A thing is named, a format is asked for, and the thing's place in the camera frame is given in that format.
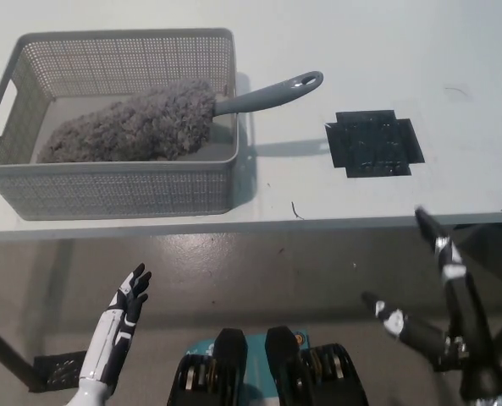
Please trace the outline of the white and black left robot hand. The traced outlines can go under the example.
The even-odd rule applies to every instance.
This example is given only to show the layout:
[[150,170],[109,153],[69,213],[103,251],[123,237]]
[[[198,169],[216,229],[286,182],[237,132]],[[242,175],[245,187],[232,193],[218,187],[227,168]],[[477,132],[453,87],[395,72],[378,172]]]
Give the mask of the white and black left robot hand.
[[121,283],[97,323],[84,363],[81,379],[99,381],[114,389],[130,350],[152,274],[143,263]]

